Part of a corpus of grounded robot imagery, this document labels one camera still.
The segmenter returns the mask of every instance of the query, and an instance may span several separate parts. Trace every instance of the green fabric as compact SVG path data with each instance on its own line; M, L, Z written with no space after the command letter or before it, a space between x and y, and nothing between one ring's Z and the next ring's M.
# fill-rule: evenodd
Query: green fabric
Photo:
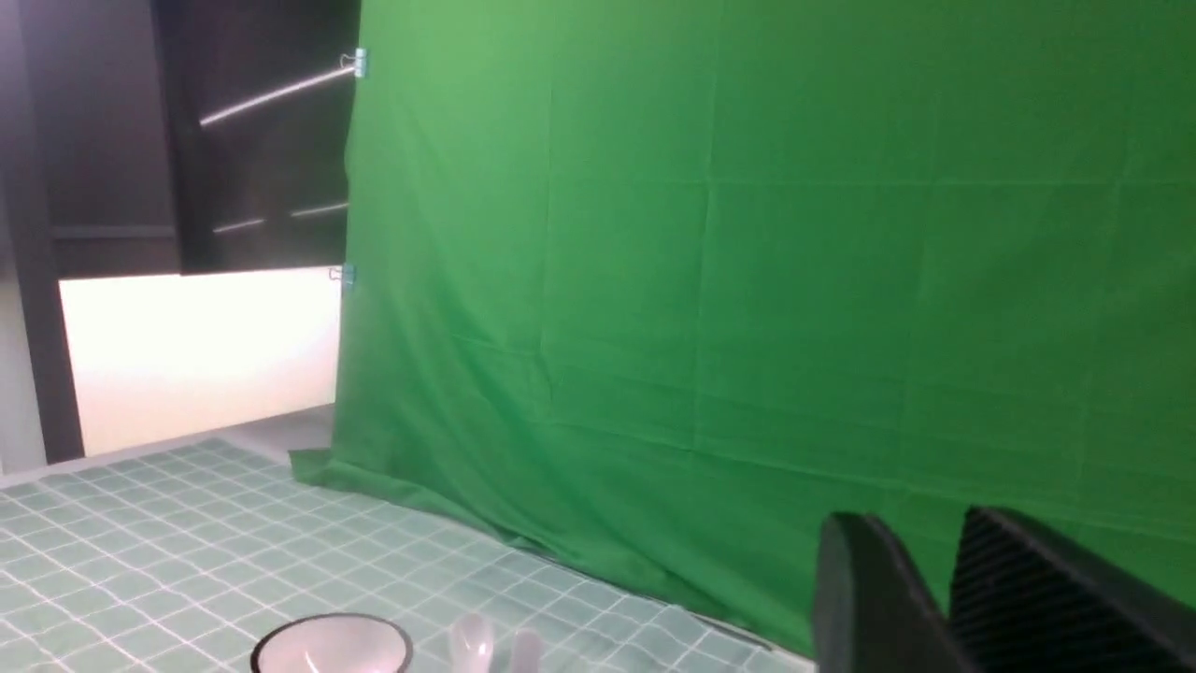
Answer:
M1196 601L1196 2L366 0L336 438L808 651L819 524L968 503Z

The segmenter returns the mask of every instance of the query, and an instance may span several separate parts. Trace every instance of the black mesh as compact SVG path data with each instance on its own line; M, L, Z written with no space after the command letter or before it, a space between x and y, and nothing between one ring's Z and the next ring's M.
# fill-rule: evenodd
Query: black mesh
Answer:
M1196 671L1196 613L1005 510L968 513L950 628L986 673Z

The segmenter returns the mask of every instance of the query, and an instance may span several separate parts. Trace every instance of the dark wooden panel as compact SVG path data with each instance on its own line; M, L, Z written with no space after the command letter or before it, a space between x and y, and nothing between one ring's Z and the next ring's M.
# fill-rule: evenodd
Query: dark wooden panel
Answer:
M19 5L55 238L175 238L150 0L19 0ZM129 230L142 233L128 235ZM158 262L151 258L118 256L146 246L59 245L72 255L60 259L74 269L72 275L90 274L91 268L109 275L153 267ZM84 259L79 256L84 251L103 258Z
M360 2L154 8L184 271L342 263Z
M0 380L4 394L23 403L0 400L0 423L13 433L35 410L45 463L54 464L83 458L83 434L20 26L18 0L0 0ZM13 435L22 445L5 453L28 453L31 434Z
M177 274L178 240L165 238L59 238L54 241L59 277L116 277Z

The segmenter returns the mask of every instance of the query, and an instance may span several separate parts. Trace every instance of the bowl rim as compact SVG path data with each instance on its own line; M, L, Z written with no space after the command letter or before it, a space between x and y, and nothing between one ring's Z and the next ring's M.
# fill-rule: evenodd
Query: bowl rim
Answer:
M257 641L257 644L254 646L254 651L249 655L249 668L250 668L250 671L252 671L252 673L263 673L263 671L262 671L261 666L258 665L257 660L258 660L258 657L262 656L262 650L266 649L267 643L269 643L271 640L274 640L275 636L277 636L279 634L281 634L282 631L286 631L287 629L289 629L292 626L298 626L299 624L303 624L305 622L315 622L316 619L327 619L329 617L358 617L358 618L370 619L371 622L377 622L379 624L385 624L386 626L390 626L391 629L395 630L396 634L398 634L398 636L401 638L403 638L403 646L405 646L405 648L407 648L405 656L403 656L403 661L398 665L398 668L395 669L395 673L403 673L404 671L407 671L407 667L410 666L411 657L415 654L415 646L411 643L411 637L408 636L407 631L404 631L398 624L395 624L393 622L391 622L389 619L383 619L382 617L374 617L373 614L365 614L362 612L325 612L323 614L312 614L311 617L304 617L301 619L295 619L293 622L287 622L282 626L279 626L277 629L275 629L275 630L270 631L269 634L262 636L262 640Z

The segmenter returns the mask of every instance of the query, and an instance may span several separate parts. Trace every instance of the black object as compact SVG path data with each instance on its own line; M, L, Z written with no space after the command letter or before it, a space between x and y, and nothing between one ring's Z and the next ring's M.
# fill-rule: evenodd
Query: black object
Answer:
M16 2L60 277L343 262L360 0Z
M154 0L183 270L344 259L358 0Z
M901 540L877 518L823 524L813 610L819 673L978 673Z
M944 620L877 518L823 525L820 673L1196 672L1196 612L1019 513L965 518Z
M177 273L148 0L19 0L60 277Z
M951 630L986 673L1196 671L1196 612L1009 510L968 512Z

